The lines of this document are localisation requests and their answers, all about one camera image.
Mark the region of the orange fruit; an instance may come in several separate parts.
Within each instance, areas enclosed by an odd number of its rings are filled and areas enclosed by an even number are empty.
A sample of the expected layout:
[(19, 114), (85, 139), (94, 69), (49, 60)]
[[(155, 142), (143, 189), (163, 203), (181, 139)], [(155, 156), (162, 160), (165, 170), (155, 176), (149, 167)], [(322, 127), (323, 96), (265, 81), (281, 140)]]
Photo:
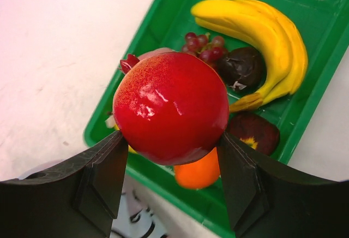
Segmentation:
[(203, 158), (173, 167), (177, 183), (187, 189), (203, 189), (214, 184), (220, 177), (216, 147)]

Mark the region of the dark mangosteen fruit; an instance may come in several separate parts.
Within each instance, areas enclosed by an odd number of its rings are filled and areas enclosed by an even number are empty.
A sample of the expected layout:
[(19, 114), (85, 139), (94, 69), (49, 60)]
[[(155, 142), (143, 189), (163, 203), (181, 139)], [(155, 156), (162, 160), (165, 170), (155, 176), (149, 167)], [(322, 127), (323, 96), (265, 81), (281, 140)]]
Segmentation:
[(267, 156), (276, 150), (280, 141), (277, 126), (253, 112), (239, 112), (231, 118), (226, 130)]

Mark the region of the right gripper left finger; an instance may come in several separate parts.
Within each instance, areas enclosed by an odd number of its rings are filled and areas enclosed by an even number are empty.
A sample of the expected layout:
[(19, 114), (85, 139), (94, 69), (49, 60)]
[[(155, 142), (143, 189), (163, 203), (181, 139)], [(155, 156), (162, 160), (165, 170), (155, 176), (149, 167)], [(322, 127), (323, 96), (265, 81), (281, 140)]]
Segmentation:
[(1, 237), (109, 237), (127, 157), (117, 131), (55, 166), (1, 182)]

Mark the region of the yellow banana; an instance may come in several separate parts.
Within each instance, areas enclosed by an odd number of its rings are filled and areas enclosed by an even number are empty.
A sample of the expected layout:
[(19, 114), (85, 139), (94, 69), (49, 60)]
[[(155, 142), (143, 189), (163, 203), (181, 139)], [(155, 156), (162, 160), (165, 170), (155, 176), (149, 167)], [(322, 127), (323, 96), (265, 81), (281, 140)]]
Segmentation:
[(300, 88), (308, 54), (299, 30), (285, 14), (259, 0), (204, 0), (190, 12), (199, 26), (252, 45), (265, 60), (264, 84), (231, 104), (231, 113), (256, 110)]

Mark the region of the blue printed plastic bag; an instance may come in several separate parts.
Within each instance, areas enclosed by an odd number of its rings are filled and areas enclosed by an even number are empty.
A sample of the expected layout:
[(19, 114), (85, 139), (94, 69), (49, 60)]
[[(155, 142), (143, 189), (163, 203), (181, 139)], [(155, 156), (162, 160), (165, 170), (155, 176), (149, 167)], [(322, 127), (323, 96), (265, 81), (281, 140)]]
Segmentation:
[(111, 237), (217, 237), (163, 199), (126, 177)]

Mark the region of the red pomegranate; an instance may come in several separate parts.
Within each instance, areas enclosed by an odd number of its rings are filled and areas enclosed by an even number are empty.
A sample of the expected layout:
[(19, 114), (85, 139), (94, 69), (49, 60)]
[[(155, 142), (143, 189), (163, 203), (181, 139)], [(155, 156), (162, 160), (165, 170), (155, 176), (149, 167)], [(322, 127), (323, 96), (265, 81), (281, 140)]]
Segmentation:
[(115, 122), (128, 144), (161, 165), (194, 162), (226, 129), (227, 89), (215, 70), (195, 56), (167, 52), (145, 58), (120, 82)]

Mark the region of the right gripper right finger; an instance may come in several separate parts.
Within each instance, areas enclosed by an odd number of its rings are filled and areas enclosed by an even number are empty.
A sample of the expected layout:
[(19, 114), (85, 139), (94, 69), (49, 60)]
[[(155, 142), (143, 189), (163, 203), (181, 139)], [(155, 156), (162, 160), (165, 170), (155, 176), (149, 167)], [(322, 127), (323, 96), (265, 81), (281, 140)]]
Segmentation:
[(236, 237), (348, 237), (348, 182), (310, 175), (224, 133), (222, 186)]

